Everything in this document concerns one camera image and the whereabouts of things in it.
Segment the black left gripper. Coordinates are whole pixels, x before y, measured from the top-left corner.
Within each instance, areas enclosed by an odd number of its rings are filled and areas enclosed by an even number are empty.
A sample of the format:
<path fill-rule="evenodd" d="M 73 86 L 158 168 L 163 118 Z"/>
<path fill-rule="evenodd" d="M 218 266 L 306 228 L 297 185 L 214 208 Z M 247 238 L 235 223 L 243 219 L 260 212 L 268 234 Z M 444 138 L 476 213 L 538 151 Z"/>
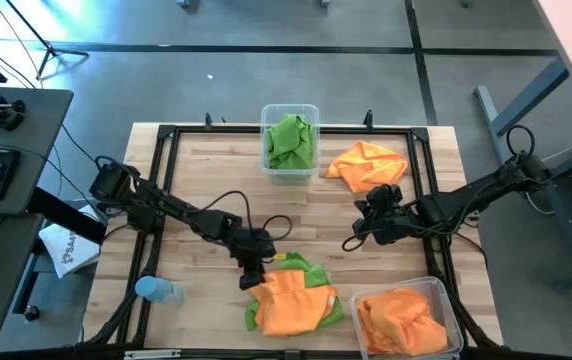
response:
<path fill-rule="evenodd" d="M 233 232 L 230 243 L 230 257 L 237 260 L 244 269 L 239 288 L 247 290 L 265 281 L 264 260 L 272 260 L 276 250 L 269 233 L 261 228 L 238 228 Z"/>

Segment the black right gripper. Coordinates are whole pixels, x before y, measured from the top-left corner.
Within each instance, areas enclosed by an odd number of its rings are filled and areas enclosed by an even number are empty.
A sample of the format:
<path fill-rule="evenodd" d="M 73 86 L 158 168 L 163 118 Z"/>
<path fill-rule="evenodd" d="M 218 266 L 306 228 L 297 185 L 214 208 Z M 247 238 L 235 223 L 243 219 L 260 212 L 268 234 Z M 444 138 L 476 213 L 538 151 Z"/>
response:
<path fill-rule="evenodd" d="M 371 204 L 367 200 L 359 200 L 358 210 L 362 213 L 362 218 L 352 224 L 358 228 L 355 232 L 357 240 L 365 240 L 368 235 L 372 235 L 377 244 L 388 245 L 403 238 L 419 237 L 417 216 L 396 202 Z"/>

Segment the blue capped water bottle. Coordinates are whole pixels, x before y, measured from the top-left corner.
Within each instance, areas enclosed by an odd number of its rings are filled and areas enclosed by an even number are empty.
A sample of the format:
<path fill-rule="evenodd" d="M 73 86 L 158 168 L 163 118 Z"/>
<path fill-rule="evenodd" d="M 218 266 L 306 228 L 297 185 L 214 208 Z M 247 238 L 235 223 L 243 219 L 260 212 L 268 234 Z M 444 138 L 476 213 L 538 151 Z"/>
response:
<path fill-rule="evenodd" d="M 135 293 L 149 302 L 181 305 L 185 293 L 181 286 L 163 278 L 143 276 L 135 283 Z"/>

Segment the clear plastic bin without label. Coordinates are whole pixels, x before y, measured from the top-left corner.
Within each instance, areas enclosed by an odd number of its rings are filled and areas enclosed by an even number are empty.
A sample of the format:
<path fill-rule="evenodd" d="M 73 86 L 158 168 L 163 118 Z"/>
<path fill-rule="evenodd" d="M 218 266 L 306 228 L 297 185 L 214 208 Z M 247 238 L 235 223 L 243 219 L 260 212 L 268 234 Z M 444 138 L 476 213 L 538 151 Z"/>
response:
<path fill-rule="evenodd" d="M 444 326 L 446 330 L 447 345 L 443 350 L 437 353 L 418 356 L 403 353 L 371 354 L 367 352 L 359 324 L 360 319 L 357 313 L 357 300 L 362 296 L 375 295 L 397 288 L 410 288 L 426 298 L 428 301 L 426 312 L 429 313 L 436 322 Z M 454 314 L 448 292 L 443 283 L 435 277 L 427 276 L 416 278 L 394 283 L 381 289 L 356 293 L 350 300 L 350 306 L 351 317 L 360 348 L 361 360 L 460 360 L 460 353 L 464 345 L 463 334 Z"/>

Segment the clear plastic bin with label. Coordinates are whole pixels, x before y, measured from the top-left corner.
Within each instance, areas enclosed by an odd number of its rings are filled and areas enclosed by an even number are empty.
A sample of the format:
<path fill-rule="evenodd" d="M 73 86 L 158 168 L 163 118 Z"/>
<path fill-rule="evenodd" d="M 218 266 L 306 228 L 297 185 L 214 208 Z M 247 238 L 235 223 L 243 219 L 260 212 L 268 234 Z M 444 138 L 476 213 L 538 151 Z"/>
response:
<path fill-rule="evenodd" d="M 278 169 L 269 167 L 268 155 L 268 129 L 277 125 L 282 118 L 287 115 L 300 115 L 306 122 L 310 123 L 314 130 L 314 155 L 315 163 L 311 169 L 284 169 L 282 165 Z M 319 129 L 319 112 L 318 109 L 311 104 L 268 104 L 261 112 L 260 123 L 260 168 L 274 182 L 278 184 L 305 184 L 311 181 L 317 173 L 320 165 L 319 146 L 320 146 L 320 129 Z"/>

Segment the white printed bag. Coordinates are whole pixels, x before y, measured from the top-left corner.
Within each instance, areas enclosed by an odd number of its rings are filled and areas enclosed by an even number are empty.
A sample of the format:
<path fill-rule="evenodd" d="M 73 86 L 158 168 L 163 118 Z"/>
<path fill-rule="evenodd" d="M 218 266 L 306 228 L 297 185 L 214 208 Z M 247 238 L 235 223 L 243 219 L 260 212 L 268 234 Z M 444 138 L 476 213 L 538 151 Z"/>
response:
<path fill-rule="evenodd" d="M 100 246 L 60 225 L 52 224 L 39 232 L 59 279 L 95 263 Z"/>

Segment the grey table leg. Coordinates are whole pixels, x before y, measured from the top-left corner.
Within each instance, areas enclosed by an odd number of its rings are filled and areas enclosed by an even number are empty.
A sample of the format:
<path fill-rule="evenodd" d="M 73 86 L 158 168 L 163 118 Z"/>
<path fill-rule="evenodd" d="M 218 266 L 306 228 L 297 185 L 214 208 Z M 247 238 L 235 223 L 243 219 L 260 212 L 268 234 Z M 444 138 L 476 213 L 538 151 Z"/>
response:
<path fill-rule="evenodd" d="M 569 71 L 560 57 L 546 66 L 501 112 L 498 112 L 486 86 L 477 86 L 473 95 L 478 100 L 490 132 L 498 162 L 510 157 L 505 144 L 506 134 L 545 97 L 569 77 Z"/>

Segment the black tripod stand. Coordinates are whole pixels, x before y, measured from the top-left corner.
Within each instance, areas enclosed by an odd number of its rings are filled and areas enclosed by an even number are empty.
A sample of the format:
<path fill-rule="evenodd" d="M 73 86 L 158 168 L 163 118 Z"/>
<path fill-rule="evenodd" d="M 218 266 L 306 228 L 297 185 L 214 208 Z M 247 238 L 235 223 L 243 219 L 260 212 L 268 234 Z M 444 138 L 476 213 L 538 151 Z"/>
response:
<path fill-rule="evenodd" d="M 90 54 L 85 51 L 80 50 L 72 50 L 72 49 L 63 49 L 54 47 L 53 44 L 46 39 L 44 39 L 38 31 L 30 24 L 30 22 L 26 19 L 26 17 L 20 12 L 20 10 L 12 3 L 11 0 L 4 0 L 6 4 L 11 8 L 11 10 L 17 15 L 17 17 L 22 21 L 22 23 L 28 28 L 28 30 L 32 33 L 32 35 L 37 39 L 37 41 L 43 47 L 43 57 L 41 60 L 40 65 L 37 65 L 30 57 L 31 64 L 36 72 L 36 79 L 42 83 L 43 82 L 43 72 L 47 65 L 47 63 L 52 59 L 58 59 L 61 55 L 74 55 L 80 56 L 84 59 L 89 58 Z"/>

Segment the silver metal bracket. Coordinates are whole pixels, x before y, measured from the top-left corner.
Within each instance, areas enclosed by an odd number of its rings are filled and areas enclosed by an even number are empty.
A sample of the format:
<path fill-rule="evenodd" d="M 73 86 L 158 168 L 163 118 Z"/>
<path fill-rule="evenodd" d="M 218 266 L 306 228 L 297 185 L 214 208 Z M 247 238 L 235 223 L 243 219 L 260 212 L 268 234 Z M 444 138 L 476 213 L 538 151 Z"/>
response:
<path fill-rule="evenodd" d="M 123 360 L 173 360 L 182 355 L 180 349 L 144 349 L 125 351 Z"/>

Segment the black aluminium table frame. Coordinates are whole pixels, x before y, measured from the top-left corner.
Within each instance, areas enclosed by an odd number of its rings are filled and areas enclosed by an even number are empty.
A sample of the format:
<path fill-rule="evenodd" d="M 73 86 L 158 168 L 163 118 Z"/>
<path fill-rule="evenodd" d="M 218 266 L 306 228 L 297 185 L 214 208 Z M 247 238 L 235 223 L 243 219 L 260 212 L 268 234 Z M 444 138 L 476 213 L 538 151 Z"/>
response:
<path fill-rule="evenodd" d="M 361 291 L 422 277 L 426 256 L 443 265 L 447 282 L 477 324 L 494 341 L 502 338 L 478 232 L 464 227 L 447 253 L 437 244 L 404 239 L 380 246 L 351 239 L 358 217 L 354 194 L 319 169 L 305 184 L 278 184 L 260 168 L 260 129 L 250 124 L 138 123 L 125 160 L 145 177 L 196 206 L 212 204 L 266 227 L 279 252 L 296 251 L 323 266 L 343 306 Z M 250 295 L 239 288 L 241 271 L 228 251 L 201 240 L 188 226 L 165 219 L 151 235 L 139 235 L 117 218 L 110 226 L 84 318 L 90 343 L 139 348 L 177 348 L 185 357 L 214 351 L 277 355 L 298 351 L 330 357 L 358 352 L 350 319 L 312 333 L 267 337 L 250 331 L 244 311 Z M 143 276 L 182 287 L 181 305 L 149 302 L 135 293 Z"/>

